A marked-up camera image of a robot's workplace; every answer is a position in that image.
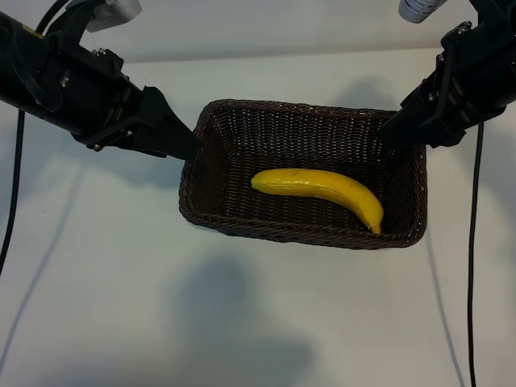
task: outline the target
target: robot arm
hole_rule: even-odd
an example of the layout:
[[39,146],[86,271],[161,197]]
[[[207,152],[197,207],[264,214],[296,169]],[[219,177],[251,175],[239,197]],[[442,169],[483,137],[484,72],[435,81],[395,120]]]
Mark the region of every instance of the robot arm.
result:
[[386,146],[456,145],[465,129],[500,115],[516,99],[516,1],[470,2],[478,26],[461,23],[441,39],[435,71],[380,129]]
[[98,31],[134,18],[135,3],[77,0],[46,36],[0,13],[0,99],[66,129],[95,151],[116,146],[191,160],[200,142],[163,94],[134,86],[110,50],[89,52],[79,44],[86,28]]
[[[455,145],[465,129],[500,115],[516,99],[516,0],[470,2],[479,25],[461,23],[442,38],[435,71],[380,129],[386,146]],[[79,44],[85,29],[134,18],[135,4],[75,0],[46,36],[0,13],[6,53],[0,57],[0,99],[63,127],[95,151],[116,146],[191,160],[200,143],[163,94],[130,83],[113,52],[88,52]]]

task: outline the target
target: white backdrop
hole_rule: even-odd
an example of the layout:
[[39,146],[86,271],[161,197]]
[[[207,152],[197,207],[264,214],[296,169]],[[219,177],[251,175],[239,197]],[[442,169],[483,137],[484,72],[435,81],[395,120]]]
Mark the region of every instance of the white backdrop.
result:
[[[54,0],[3,0],[0,10],[35,27]],[[420,25],[397,14],[399,0],[140,0],[129,24],[85,33],[90,49],[126,60],[437,47],[476,14],[449,0]]]

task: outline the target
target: banana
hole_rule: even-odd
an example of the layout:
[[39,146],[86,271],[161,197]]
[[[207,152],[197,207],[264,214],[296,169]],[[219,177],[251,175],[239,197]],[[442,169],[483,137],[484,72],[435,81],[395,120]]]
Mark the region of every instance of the banana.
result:
[[269,169],[256,174],[251,186],[265,194],[329,200],[352,211],[371,232],[381,233],[384,210],[380,202],[350,177],[316,169]]

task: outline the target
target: black cable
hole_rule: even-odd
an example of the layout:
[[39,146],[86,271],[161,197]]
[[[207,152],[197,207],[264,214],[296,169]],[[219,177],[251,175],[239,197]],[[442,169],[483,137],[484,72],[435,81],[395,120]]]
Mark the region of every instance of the black cable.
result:
[[25,124],[25,112],[18,110],[18,130],[16,131],[15,170],[13,173],[13,188],[10,195],[9,220],[7,221],[6,236],[3,240],[2,252],[0,253],[0,274],[3,264],[6,261],[7,250],[9,249],[10,237],[15,224],[16,206],[18,204],[19,171],[22,164],[23,125]]
[[469,250],[468,250],[468,350],[469,350],[469,376],[471,386],[476,387],[475,357],[473,351],[473,272],[475,249],[476,204],[478,202],[478,179],[481,170],[482,142],[484,139],[484,123],[478,125],[476,138],[475,167],[473,169],[473,195],[471,203],[471,223],[469,226]]
[[38,24],[38,27],[35,29],[35,31],[43,34],[47,28],[47,25],[52,21],[52,19],[54,19],[54,16],[57,15],[57,12],[59,12],[60,9],[69,1],[70,0],[57,0],[54,2],[54,4],[48,9],[45,16],[41,19],[40,24]]
[[[36,32],[43,34],[47,25],[54,19],[57,12],[66,5],[69,0],[57,0],[47,11],[45,16],[41,19],[40,24],[36,28]],[[2,275],[3,265],[6,262],[7,250],[9,249],[10,237],[13,233],[15,225],[16,206],[18,205],[18,188],[19,188],[19,174],[22,164],[22,149],[23,149],[23,127],[25,125],[25,112],[18,111],[18,128],[16,131],[16,149],[15,149],[15,167],[13,171],[13,187],[10,195],[10,209],[9,218],[7,220],[6,236],[3,240],[2,252],[0,252],[0,275]]]

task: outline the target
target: woven texture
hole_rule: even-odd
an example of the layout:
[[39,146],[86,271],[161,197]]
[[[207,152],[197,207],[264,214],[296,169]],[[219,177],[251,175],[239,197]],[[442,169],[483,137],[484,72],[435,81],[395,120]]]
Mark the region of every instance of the woven texture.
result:
[[[194,131],[202,149],[185,163],[180,210],[190,222],[227,235],[340,248],[405,248],[427,226],[425,147],[388,150],[377,138],[392,112],[282,102],[222,100]],[[384,207],[382,234],[349,210],[317,198],[272,196],[251,188],[265,169],[342,173]]]

